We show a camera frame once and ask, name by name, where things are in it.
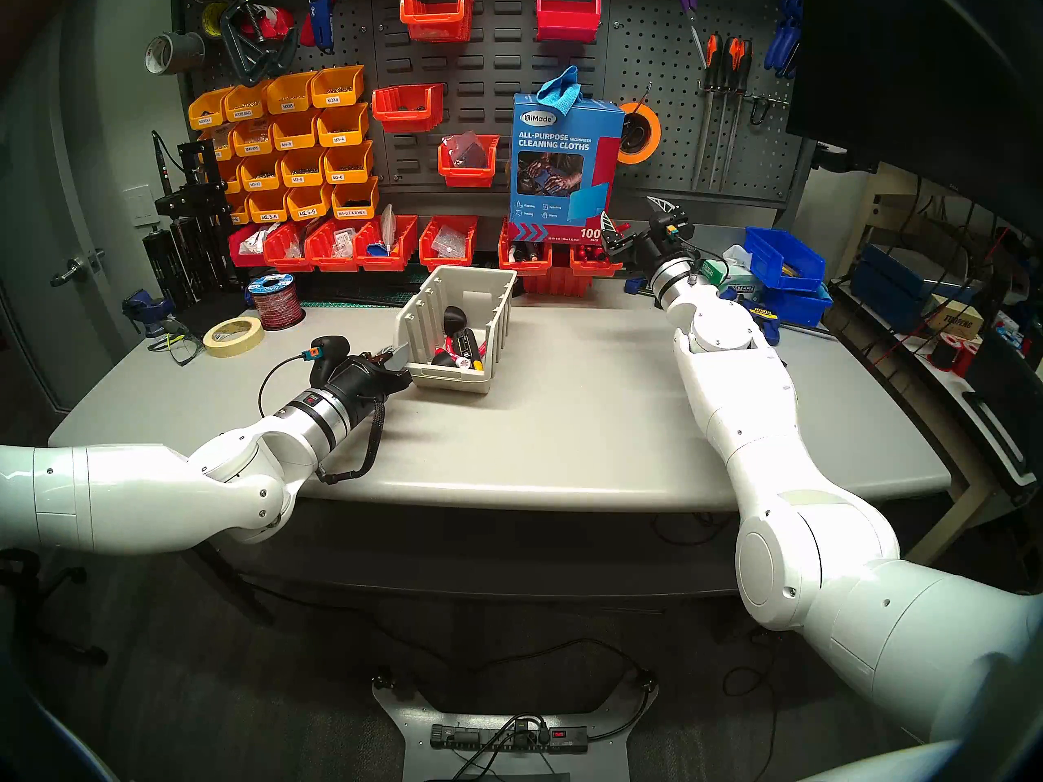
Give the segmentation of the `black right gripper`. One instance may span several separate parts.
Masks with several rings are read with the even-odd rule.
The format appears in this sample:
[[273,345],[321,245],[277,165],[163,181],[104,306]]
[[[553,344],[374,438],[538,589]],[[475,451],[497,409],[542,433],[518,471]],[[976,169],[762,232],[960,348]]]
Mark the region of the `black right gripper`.
[[627,236],[602,212],[602,240],[609,241],[609,261],[639,275],[654,275],[675,261],[685,270],[692,270],[693,258],[685,245],[692,242],[695,233],[689,215],[665,198],[648,195],[647,203],[653,211],[647,229]]

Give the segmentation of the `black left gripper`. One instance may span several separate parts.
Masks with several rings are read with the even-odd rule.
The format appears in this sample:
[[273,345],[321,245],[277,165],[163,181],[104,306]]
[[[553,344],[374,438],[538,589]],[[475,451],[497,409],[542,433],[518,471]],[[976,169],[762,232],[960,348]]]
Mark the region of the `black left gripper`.
[[351,355],[342,336],[323,336],[310,345],[310,386],[324,398],[350,431],[369,416],[378,404],[412,384],[411,344],[377,355]]

